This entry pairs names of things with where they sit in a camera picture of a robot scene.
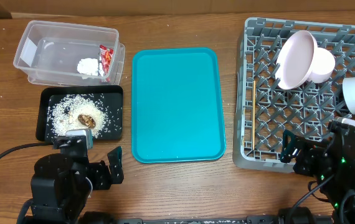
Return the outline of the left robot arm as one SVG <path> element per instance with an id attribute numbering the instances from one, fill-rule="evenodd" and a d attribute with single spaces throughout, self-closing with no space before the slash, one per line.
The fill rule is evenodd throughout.
<path id="1" fill-rule="evenodd" d="M 89 162 L 92 141 L 84 136 L 61 136 L 53 148 L 60 152 L 39 159 L 31 179 L 32 198 L 26 201 L 18 223 L 115 223 L 109 213 L 85 212 L 95 190 L 108 190 L 124 179 L 122 148 L 114 148 L 104 161 Z"/>

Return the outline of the gold foil wrapper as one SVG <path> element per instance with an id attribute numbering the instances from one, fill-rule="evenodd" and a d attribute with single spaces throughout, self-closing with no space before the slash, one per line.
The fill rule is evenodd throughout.
<path id="1" fill-rule="evenodd" d="M 97 125 L 95 120 L 91 116 L 86 114 L 78 115 L 77 119 L 82 125 L 88 127 L 89 129 L 94 129 Z"/>

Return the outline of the white napkin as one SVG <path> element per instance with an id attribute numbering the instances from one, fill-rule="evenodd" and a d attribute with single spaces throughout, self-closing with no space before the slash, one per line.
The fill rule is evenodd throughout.
<path id="1" fill-rule="evenodd" d="M 78 73 L 98 76 L 98 60 L 95 58 L 83 58 L 77 65 Z"/>

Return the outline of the large white plate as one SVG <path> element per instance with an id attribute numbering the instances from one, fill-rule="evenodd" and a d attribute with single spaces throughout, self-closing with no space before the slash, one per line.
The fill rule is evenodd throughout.
<path id="1" fill-rule="evenodd" d="M 291 35 L 278 54 L 279 68 L 275 78 L 278 87 L 291 90 L 302 85 L 310 76 L 317 43 L 312 34 L 301 30 Z"/>

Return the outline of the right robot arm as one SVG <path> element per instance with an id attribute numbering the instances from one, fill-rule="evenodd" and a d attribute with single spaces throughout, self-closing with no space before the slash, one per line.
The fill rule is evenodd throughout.
<path id="1" fill-rule="evenodd" d="M 338 119 L 328 124 L 331 139 L 320 142 L 283 132 L 280 160 L 295 161 L 296 174 L 314 177 L 315 188 L 297 201 L 286 213 L 285 223 L 315 223 L 315 219 L 297 212 L 300 204 L 316 191 L 326 196 L 334 208 L 333 223 L 355 223 L 355 125 Z"/>

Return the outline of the red snack wrapper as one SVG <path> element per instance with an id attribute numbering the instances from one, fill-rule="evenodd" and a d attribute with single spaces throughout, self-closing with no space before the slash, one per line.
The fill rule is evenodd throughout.
<path id="1" fill-rule="evenodd" d="M 112 56 L 113 49 L 107 48 L 104 45 L 100 45 L 98 74 L 101 77 L 104 77 L 108 73 L 111 65 Z"/>

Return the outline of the small white rice bowl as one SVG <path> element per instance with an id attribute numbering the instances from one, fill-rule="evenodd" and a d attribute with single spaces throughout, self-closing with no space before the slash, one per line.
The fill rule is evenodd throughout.
<path id="1" fill-rule="evenodd" d="M 335 58 L 333 54 L 324 48 L 318 47 L 315 50 L 315 59 L 309 80 L 314 83 L 322 83 L 331 77 L 335 68 Z"/>

